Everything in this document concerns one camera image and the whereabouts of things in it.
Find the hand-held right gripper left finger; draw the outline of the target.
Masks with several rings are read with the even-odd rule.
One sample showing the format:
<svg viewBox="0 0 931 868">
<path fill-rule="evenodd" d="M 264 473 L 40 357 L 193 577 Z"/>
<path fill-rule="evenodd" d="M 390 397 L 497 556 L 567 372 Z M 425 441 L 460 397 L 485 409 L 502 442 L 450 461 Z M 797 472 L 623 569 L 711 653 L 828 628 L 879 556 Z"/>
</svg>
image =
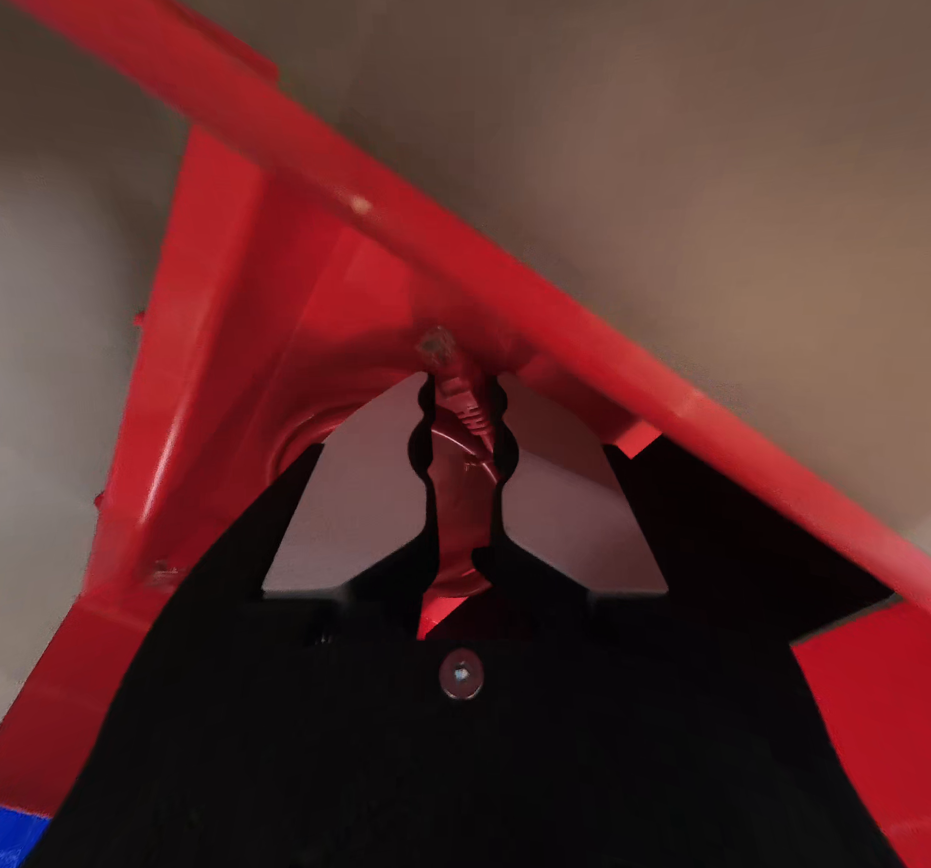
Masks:
<svg viewBox="0 0 931 868">
<path fill-rule="evenodd" d="M 425 544 L 436 566 L 434 389 L 421 371 L 328 436 L 262 583 L 266 597 L 331 595 L 391 555 Z"/>
</svg>

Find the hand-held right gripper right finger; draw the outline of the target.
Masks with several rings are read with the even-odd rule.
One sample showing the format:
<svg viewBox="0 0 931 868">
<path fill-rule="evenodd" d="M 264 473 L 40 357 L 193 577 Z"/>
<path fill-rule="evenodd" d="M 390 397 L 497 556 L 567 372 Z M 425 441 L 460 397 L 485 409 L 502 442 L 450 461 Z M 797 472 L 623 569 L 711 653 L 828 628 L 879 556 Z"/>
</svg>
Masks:
<svg viewBox="0 0 931 868">
<path fill-rule="evenodd" d="M 513 374 L 492 386 L 489 541 L 476 568 L 509 595 L 667 595 L 669 584 L 596 433 Z"/>
</svg>

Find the red plastic bin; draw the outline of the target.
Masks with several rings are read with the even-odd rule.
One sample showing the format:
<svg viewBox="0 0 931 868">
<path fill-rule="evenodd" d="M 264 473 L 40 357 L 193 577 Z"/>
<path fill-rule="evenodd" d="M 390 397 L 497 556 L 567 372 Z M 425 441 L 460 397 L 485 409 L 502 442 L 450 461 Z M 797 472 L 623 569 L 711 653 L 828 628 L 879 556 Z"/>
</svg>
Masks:
<svg viewBox="0 0 931 868">
<path fill-rule="evenodd" d="M 452 302 L 485 365 L 624 454 L 667 436 L 905 598 L 797 655 L 844 767 L 929 866 L 929 560 L 565 293 L 349 144 L 174 0 L 8 0 L 192 128 L 80 595 L 2 721 L 2 808 L 64 802 L 146 630 L 226 524 Z"/>
</svg>

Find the grey desk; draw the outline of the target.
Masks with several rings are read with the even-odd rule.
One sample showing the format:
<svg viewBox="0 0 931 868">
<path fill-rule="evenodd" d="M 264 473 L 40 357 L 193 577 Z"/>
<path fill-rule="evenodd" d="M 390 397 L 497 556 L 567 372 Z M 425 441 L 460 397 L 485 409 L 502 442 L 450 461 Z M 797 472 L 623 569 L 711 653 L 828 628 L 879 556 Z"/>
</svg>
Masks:
<svg viewBox="0 0 931 868">
<path fill-rule="evenodd" d="M 929 0 L 179 0 L 929 553 Z M 2 712 L 76 595 L 183 120 L 2 1 Z"/>
</svg>

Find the blue plastic bin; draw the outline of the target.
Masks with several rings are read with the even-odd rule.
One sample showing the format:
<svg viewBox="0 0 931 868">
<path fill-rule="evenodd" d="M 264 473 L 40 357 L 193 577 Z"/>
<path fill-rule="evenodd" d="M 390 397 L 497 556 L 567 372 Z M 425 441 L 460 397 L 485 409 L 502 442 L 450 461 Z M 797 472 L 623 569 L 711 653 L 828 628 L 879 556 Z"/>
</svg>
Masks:
<svg viewBox="0 0 931 868">
<path fill-rule="evenodd" d="M 1 867 L 17 867 L 30 854 L 51 820 L 1 806 Z"/>
</svg>

